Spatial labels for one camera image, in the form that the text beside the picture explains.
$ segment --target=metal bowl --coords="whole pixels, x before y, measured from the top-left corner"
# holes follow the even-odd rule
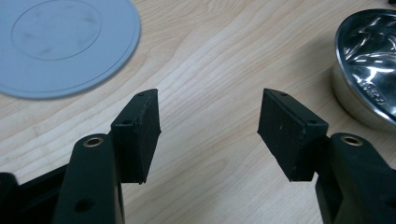
[[[396,11],[370,9],[346,18],[335,37],[332,87],[361,122],[396,132]]]

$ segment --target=light wood surface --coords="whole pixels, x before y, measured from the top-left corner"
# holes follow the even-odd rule
[[[395,134],[350,117],[330,83],[339,24],[387,2],[135,0],[138,49],[107,83],[50,101],[0,95],[0,171],[24,183],[68,163],[79,138],[156,88],[163,132],[147,184],[123,186],[127,223],[321,223],[316,178],[290,183],[256,133],[262,90],[291,94],[395,168]]]

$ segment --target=round plate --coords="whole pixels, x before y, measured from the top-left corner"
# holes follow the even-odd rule
[[[2,1],[0,91],[63,97],[97,86],[131,57],[140,36],[128,0]]]

